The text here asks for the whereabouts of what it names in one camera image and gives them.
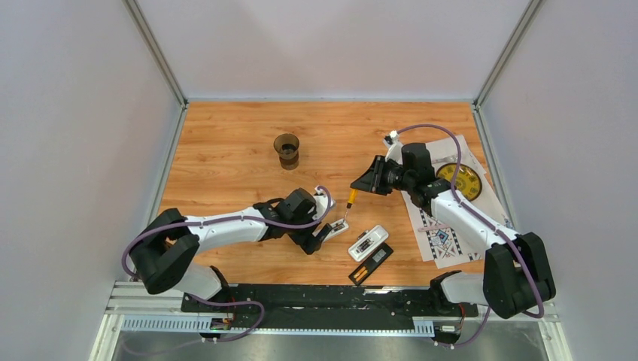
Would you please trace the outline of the yellow handled screwdriver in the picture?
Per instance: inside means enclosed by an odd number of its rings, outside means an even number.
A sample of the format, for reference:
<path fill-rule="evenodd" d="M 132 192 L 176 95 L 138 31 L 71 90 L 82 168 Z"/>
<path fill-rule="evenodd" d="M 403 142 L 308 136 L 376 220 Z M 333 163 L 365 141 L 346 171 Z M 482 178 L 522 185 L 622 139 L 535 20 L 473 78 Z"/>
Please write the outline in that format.
<path fill-rule="evenodd" d="M 352 206 L 353 206 L 353 204 L 354 204 L 354 202 L 356 200 L 357 193 L 358 193 L 358 190 L 350 189 L 349 197 L 348 197 L 348 200 L 347 200 L 347 203 L 346 203 L 346 207 L 345 207 L 343 220 L 347 219 L 348 213 L 351 210 L 351 208 L 352 208 Z"/>

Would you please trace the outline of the small white remote control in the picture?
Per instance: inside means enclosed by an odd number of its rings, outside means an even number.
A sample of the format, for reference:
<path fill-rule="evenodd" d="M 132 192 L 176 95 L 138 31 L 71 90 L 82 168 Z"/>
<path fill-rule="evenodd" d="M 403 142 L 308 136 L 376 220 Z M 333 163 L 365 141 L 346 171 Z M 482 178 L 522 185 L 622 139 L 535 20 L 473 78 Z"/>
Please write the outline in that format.
<path fill-rule="evenodd" d="M 329 241 L 330 239 L 341 235 L 349 229 L 348 222 L 345 218 L 336 220 L 335 222 L 331 223 L 330 226 L 331 230 L 327 233 L 326 237 L 323 239 L 323 242 Z"/>

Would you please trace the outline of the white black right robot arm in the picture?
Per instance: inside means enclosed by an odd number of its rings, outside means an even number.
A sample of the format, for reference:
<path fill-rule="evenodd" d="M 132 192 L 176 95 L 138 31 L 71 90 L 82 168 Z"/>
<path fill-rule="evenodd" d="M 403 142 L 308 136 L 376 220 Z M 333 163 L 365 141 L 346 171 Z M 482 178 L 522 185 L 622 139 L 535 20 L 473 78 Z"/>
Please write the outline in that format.
<path fill-rule="evenodd" d="M 486 305 L 499 317 L 529 314 L 556 296 L 545 245 L 533 232 L 521 234 L 492 220 L 437 177 L 423 143 L 400 148 L 401 160 L 377 155 L 354 180 L 353 190 L 386 196 L 404 191 L 413 205 L 452 228 L 462 240 L 484 253 L 484 271 L 447 272 L 434 278 L 429 304 L 437 314 L 450 314 L 460 303 Z"/>

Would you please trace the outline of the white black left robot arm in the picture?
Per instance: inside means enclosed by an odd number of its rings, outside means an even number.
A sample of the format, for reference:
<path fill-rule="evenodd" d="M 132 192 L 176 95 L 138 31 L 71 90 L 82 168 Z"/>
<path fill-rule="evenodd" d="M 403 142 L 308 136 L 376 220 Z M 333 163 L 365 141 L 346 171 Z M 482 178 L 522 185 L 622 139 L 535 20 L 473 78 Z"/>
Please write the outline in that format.
<path fill-rule="evenodd" d="M 217 268 L 195 262 L 198 254 L 286 235 L 305 254 L 312 255 L 325 241 L 349 228 L 345 218 L 326 222 L 335 206 L 330 191 L 317 186 L 313 193 L 298 188 L 285 198 L 214 216 L 185 216 L 177 208 L 169 208 L 129 243 L 121 265 L 151 295 L 178 290 L 200 298 L 210 311 L 219 312 L 229 304 L 230 293 Z"/>

